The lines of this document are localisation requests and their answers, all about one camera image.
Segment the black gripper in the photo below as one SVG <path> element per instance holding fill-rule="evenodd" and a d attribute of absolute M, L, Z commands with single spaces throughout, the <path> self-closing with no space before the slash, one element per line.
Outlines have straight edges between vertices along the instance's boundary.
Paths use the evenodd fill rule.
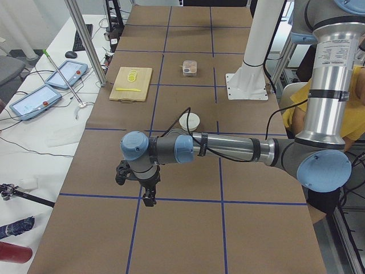
<path fill-rule="evenodd" d="M 156 184 L 160 181 L 160 167 L 151 166 L 145 172 L 134 171 L 126 160 L 122 160 L 116 167 L 115 181 L 122 186 L 126 180 L 135 180 L 145 188 L 143 202 L 146 207 L 156 205 Z"/>

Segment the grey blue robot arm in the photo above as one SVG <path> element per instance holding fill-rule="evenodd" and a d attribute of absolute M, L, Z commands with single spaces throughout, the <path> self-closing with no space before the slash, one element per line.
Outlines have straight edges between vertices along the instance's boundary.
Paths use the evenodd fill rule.
<path fill-rule="evenodd" d="M 363 1 L 296 1 L 292 34 L 317 44 L 303 130 L 293 140 L 236 138 L 169 129 L 161 136 L 127 133 L 120 142 L 124 159 L 116 182 L 135 180 L 145 188 L 143 202 L 156 204 L 160 166 L 189 163 L 195 156 L 215 154 L 235 162 L 263 162 L 296 178 L 301 185 L 330 192 L 345 184 L 351 164 L 340 136 L 350 82 L 364 34 Z"/>

